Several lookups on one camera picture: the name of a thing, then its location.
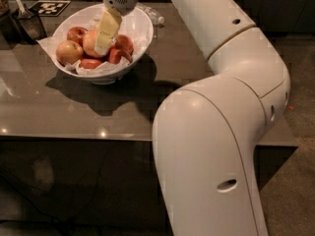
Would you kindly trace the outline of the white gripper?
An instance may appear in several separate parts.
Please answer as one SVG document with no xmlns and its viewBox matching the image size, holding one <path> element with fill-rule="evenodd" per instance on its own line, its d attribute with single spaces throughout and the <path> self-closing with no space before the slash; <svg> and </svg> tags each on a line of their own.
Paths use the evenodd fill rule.
<svg viewBox="0 0 315 236">
<path fill-rule="evenodd" d="M 97 35 L 94 51 L 99 55 L 106 55 L 112 44 L 113 38 L 117 35 L 122 16 L 131 13 L 139 0 L 103 0 L 107 9 L 102 11 L 97 26 Z"/>
</svg>

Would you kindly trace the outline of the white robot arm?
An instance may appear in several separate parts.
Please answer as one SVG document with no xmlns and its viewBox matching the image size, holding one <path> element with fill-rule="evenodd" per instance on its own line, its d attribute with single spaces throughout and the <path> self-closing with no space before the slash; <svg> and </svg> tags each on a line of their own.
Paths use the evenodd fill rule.
<svg viewBox="0 0 315 236">
<path fill-rule="evenodd" d="M 287 67 L 233 0 L 171 0 L 213 73 L 175 90 L 153 124 L 174 236 L 269 236 L 254 149 L 283 115 Z"/>
</svg>

